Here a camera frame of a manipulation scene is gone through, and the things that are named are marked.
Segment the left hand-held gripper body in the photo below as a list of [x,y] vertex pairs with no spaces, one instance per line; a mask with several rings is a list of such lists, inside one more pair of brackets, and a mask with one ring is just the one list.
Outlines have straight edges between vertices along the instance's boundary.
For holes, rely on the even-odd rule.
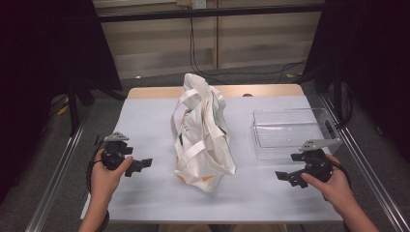
[[115,170],[129,153],[126,141],[129,138],[116,131],[106,136],[102,141],[105,143],[102,153],[102,163],[109,170]]

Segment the white canvas tote bag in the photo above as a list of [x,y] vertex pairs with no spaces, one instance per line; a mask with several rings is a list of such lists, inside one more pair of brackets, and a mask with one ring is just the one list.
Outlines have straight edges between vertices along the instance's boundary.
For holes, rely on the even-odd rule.
[[205,78],[184,76],[182,95],[170,118],[175,175],[205,192],[213,191],[222,176],[236,172],[224,109],[223,95]]

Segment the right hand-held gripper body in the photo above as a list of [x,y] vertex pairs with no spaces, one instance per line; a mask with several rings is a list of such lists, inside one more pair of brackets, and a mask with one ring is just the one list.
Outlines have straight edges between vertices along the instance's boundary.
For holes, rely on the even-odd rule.
[[342,143],[336,139],[308,139],[301,147],[302,161],[306,163],[306,173],[316,179],[327,182],[332,176],[332,163],[326,157],[325,147],[338,146]]

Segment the clear plastic container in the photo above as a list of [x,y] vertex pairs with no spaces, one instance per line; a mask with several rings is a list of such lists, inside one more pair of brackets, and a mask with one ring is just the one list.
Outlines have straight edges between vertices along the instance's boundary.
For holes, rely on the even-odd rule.
[[334,154],[342,144],[324,108],[255,110],[252,132],[259,160],[289,160],[291,154],[315,149]]

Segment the person's right hand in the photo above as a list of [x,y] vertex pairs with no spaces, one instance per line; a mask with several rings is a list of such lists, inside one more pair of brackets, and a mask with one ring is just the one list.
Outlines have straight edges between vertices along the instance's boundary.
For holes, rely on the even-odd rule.
[[349,207],[356,205],[356,200],[349,187],[347,178],[339,168],[333,168],[332,177],[326,183],[307,173],[303,173],[301,177],[309,185],[318,189],[338,214],[342,215],[347,212]]

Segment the black curtain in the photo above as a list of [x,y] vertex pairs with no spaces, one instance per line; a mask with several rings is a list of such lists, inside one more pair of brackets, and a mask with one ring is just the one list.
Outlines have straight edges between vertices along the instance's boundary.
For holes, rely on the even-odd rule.
[[410,0],[324,0],[305,67],[325,92],[335,78],[410,162]]
[[59,95],[122,84],[93,0],[0,0],[0,204],[31,161]]

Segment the black metal stand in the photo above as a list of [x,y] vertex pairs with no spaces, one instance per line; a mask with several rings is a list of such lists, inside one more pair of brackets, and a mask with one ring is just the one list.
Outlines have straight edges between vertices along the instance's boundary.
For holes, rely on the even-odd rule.
[[116,93],[114,90],[111,90],[108,87],[104,87],[102,84],[94,80],[87,79],[87,78],[70,79],[67,84],[67,94],[68,94],[69,109],[70,109],[70,116],[71,116],[70,136],[73,136],[79,130],[79,125],[80,125],[76,100],[80,99],[80,101],[84,105],[92,105],[95,101],[95,98],[91,93],[92,90],[98,90],[100,92],[103,92],[104,94],[110,96],[111,98],[117,101],[124,101],[126,99],[124,95]]
[[337,116],[336,127],[340,129],[350,121],[353,114],[353,103],[349,87],[343,87],[339,66],[335,66],[333,89],[334,112]]

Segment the person's left hand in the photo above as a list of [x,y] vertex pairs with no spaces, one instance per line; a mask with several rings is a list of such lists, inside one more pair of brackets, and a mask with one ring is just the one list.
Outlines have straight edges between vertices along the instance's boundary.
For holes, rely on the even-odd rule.
[[112,194],[118,188],[121,177],[131,166],[133,157],[126,157],[115,170],[107,169],[101,162],[103,149],[97,152],[91,175],[91,200],[109,202]]

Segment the aluminium rail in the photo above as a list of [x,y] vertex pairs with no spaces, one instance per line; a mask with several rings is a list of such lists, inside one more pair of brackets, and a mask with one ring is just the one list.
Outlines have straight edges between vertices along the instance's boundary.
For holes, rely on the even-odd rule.
[[319,99],[330,110],[352,162],[351,180],[358,200],[381,232],[410,232],[410,163],[393,142],[373,124],[360,106],[342,121],[332,100]]
[[63,179],[71,163],[71,159],[73,157],[77,144],[81,138],[81,135],[83,134],[84,125],[89,118],[91,110],[91,106],[85,107],[85,111],[80,120],[79,126],[74,131],[74,134],[70,137],[65,147],[65,150],[59,160],[59,163],[51,177],[51,180],[47,185],[43,197],[40,203],[38,204],[36,211],[34,212],[34,215],[31,217],[25,229],[25,232],[42,232],[44,228],[44,223],[50,212],[52,204],[55,201],[58,191],[62,185]]

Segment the black horizontal bar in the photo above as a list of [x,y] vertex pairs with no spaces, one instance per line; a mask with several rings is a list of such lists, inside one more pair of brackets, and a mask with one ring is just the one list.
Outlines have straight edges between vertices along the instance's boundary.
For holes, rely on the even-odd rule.
[[181,19],[181,18],[198,18],[214,16],[236,16],[236,15],[270,15],[270,14],[298,14],[322,12],[326,8],[322,4],[303,4],[303,5],[280,5],[264,7],[246,7],[246,8],[218,8],[218,9],[199,9],[199,10],[181,10],[166,11],[138,14],[100,14],[96,21],[106,22],[124,22],[124,21],[142,21],[142,20],[162,20],[162,19]]

